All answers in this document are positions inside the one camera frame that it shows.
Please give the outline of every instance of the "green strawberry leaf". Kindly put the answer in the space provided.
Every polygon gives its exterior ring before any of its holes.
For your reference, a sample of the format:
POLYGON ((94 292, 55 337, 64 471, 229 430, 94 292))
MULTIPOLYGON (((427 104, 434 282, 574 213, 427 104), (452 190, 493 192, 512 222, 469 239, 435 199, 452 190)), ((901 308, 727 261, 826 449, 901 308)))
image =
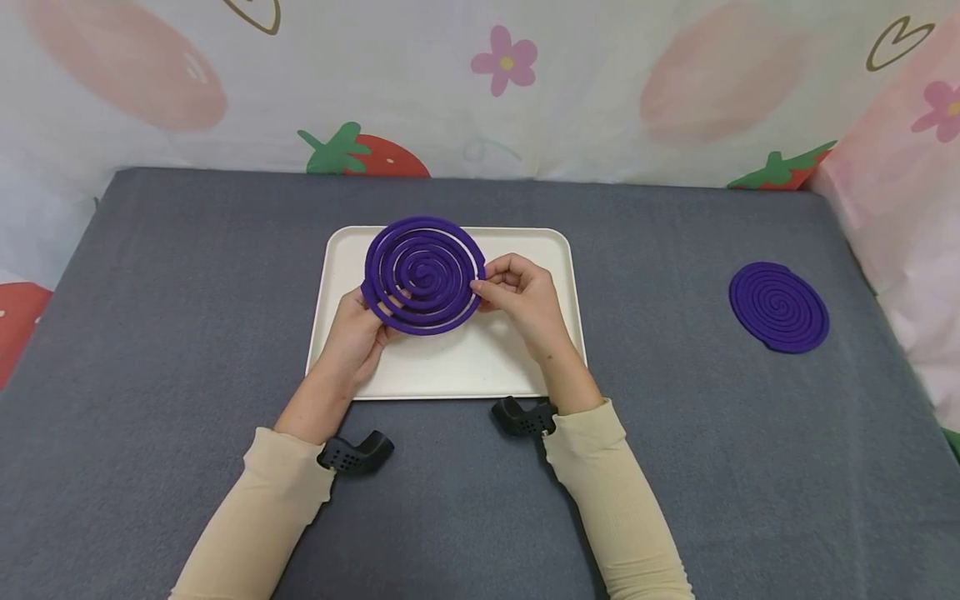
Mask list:
POLYGON ((310 133, 299 130, 297 135, 314 150, 306 163, 306 172, 316 175, 343 175, 346 170, 353 173, 366 173, 367 165, 359 158, 352 156, 365 156, 371 153, 370 148, 356 142, 359 134, 360 125, 352 121, 342 125, 325 144, 310 133))
POLYGON ((957 433, 956 431, 950 431, 944 427, 944 435, 947 436, 947 442, 953 449, 953 453, 956 455, 957 460, 960 461, 960 433, 957 433))
POLYGON ((783 155, 774 151, 767 156, 767 164, 762 169, 748 173, 738 180, 727 184, 729 188, 759 189, 764 183, 786 185, 793 179, 794 171, 806 171, 817 166, 817 158, 832 148, 836 140, 793 158, 783 160, 783 155))

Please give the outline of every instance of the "cuff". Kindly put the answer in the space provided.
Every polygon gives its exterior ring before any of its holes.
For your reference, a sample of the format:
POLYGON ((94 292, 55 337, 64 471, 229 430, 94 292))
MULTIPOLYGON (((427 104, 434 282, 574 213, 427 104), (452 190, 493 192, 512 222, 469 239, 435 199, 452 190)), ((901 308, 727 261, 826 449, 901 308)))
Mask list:
POLYGON ((293 504, 319 508, 330 499, 335 474, 317 463, 324 445, 309 444, 266 427, 257 427, 253 445, 243 457, 244 474, 255 477, 293 504))
POLYGON ((555 415, 557 430, 543 439, 547 455, 589 458, 599 451, 623 442, 627 437, 609 398, 584 413, 555 415))

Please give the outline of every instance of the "purple coil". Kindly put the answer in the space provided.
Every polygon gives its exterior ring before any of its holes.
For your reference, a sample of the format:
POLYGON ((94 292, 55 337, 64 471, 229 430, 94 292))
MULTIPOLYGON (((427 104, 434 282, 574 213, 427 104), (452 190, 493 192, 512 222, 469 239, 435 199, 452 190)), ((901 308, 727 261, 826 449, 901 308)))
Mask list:
POLYGON ((437 335, 462 325, 477 309, 480 298, 469 284, 484 273, 483 253, 466 231, 444 219, 409 217, 373 238, 360 289, 384 324, 411 335, 437 335))
POLYGON ((740 269, 730 282, 730 304, 744 328, 777 352, 809 352, 830 331, 820 296, 775 262, 754 262, 740 269))

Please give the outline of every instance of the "flower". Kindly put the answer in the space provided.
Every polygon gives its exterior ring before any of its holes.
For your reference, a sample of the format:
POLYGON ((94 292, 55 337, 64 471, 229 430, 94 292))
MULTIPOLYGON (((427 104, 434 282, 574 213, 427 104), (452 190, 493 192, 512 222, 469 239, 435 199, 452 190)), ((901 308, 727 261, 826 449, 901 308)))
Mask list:
POLYGON ((507 89, 507 82, 520 87, 533 85, 537 76, 531 65, 537 59, 537 46, 529 39, 516 44, 510 40, 510 32, 503 25, 497 25, 490 31, 489 54, 481 52, 470 61, 470 70, 478 75, 493 73, 490 93, 499 98, 507 89))
POLYGON ((932 82, 924 89, 924 98, 930 112, 917 119, 910 131, 925 132, 937 128, 937 139, 943 143, 960 134, 960 87, 953 89, 947 82, 932 82))

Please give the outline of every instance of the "strawberry print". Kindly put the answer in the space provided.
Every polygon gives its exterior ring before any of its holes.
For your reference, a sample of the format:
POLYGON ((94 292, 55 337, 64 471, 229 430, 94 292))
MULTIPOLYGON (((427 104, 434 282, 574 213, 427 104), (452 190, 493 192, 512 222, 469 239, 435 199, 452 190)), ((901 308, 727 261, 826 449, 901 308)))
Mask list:
POLYGON ((830 154, 830 149, 835 144, 836 140, 786 160, 780 152, 772 152, 767 157, 765 167, 731 181, 727 187, 730 189, 800 189, 817 165, 830 154))
POLYGON ((345 123, 325 144, 308 132, 297 132, 313 148, 306 172, 372 177, 430 177, 420 159, 392 141, 360 133, 357 123, 345 123))
POLYGON ((35 283, 0 284, 0 390, 7 385, 51 296, 35 283))

